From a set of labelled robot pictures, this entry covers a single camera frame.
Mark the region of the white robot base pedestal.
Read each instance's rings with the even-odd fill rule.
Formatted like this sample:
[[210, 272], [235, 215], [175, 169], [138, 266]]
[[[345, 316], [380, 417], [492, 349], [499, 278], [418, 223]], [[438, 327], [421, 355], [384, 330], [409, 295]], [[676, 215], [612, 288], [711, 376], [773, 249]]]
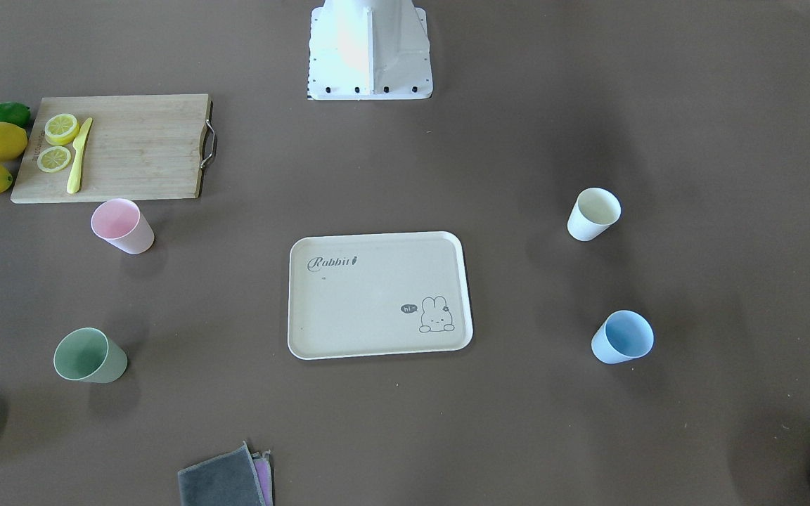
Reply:
[[427, 14], [411, 1], [326, 1], [311, 11], [311, 100], [418, 100], [433, 93]]

